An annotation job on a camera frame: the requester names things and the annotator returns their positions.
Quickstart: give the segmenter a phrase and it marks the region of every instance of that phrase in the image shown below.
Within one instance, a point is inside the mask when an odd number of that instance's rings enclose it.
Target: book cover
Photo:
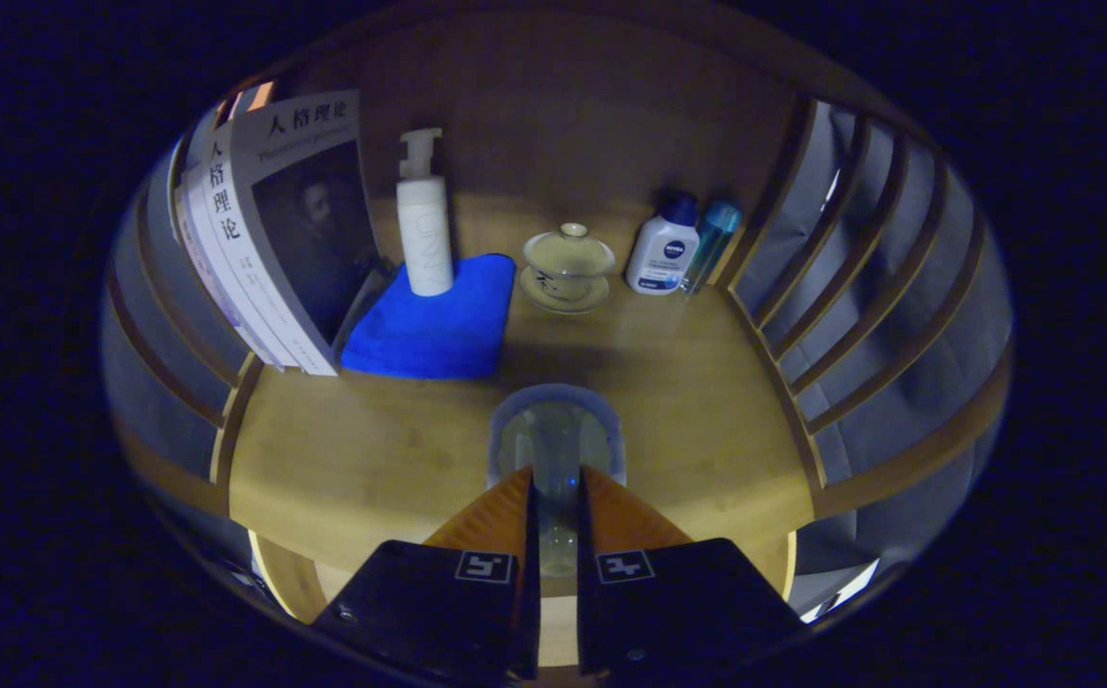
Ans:
[[[226,319],[235,325],[245,343],[251,347],[261,360],[281,367],[296,366],[297,358],[283,347],[282,340],[268,327],[265,317],[248,296],[247,289],[244,288],[234,267],[226,259],[226,254],[218,245],[217,235],[221,232],[218,226],[219,218],[213,213],[211,195],[207,193],[211,171],[208,163],[200,162],[211,156],[216,150],[216,141],[198,140],[194,136],[190,145],[195,147],[192,160],[198,161],[198,164],[184,174],[184,183],[185,201],[192,222],[190,256],[194,257],[194,265],[206,267],[207,274],[203,278],[206,288],[211,289],[209,294],[214,296],[216,302],[220,299],[218,305]]]
[[[338,332],[379,260],[358,105],[356,91],[339,91],[235,113],[214,132],[203,178],[226,260],[312,374],[337,374]]]

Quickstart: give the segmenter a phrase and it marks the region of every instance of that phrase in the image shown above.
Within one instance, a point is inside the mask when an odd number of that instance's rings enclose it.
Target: portrait on book cover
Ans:
[[[282,273],[331,343],[379,257],[358,144],[304,157],[252,184],[251,193]]]

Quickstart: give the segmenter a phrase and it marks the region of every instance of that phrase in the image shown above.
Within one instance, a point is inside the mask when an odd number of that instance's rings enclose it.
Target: fisheye lens view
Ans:
[[[389,6],[177,123],[100,350],[208,575],[413,685],[697,685],[941,534],[1012,386],[997,227],[859,75],[670,8]]]

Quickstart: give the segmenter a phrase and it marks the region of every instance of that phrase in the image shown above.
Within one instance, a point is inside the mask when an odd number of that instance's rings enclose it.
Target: white pump bottle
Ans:
[[[396,215],[408,286],[417,296],[438,296],[452,288],[452,239],[447,226],[447,185],[430,174],[435,138],[442,129],[418,129],[401,135],[408,146],[396,184]]]

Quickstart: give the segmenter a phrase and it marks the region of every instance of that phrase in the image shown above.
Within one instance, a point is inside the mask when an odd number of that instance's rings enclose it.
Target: blue bottle cap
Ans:
[[[727,201],[714,201],[706,208],[706,222],[720,227],[724,234],[733,234],[735,228],[741,226],[741,208],[728,204]]]
[[[668,195],[666,204],[659,208],[659,217],[672,224],[697,226],[697,197],[692,193],[673,191]]]

